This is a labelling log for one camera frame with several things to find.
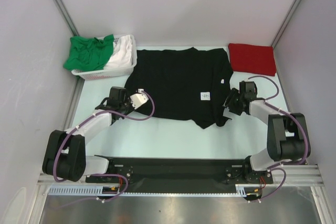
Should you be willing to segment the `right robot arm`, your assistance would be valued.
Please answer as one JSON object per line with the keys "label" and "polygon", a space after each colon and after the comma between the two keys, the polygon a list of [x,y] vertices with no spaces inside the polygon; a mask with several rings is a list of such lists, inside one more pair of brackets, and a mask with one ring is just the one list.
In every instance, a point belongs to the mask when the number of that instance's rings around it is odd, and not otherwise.
{"label": "right robot arm", "polygon": [[224,107],[236,115],[253,116],[267,126],[266,148],[247,158],[249,165],[242,169],[245,181],[254,183],[262,170],[306,163],[311,147],[303,114],[290,113],[258,97],[257,86],[252,81],[242,81],[238,89],[231,89]]}

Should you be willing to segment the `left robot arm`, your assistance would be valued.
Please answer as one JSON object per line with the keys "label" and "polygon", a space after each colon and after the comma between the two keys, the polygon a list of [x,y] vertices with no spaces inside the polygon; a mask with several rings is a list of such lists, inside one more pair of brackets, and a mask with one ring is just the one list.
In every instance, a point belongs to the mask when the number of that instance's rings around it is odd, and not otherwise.
{"label": "left robot arm", "polygon": [[56,182],[77,182],[82,176],[98,174],[105,182],[115,178],[116,169],[107,158],[88,156],[86,145],[102,130],[134,110],[126,88],[112,87],[109,96],[81,123],[65,131],[51,132],[42,164],[44,174]]}

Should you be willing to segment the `black t shirt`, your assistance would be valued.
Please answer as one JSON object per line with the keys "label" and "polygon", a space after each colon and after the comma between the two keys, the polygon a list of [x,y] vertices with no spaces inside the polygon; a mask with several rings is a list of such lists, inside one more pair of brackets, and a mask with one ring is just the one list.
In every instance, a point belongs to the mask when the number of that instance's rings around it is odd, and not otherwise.
{"label": "black t shirt", "polygon": [[139,50],[125,88],[143,89],[153,99],[137,111],[156,118],[194,121],[202,129],[229,121],[224,103],[233,70],[223,48]]}

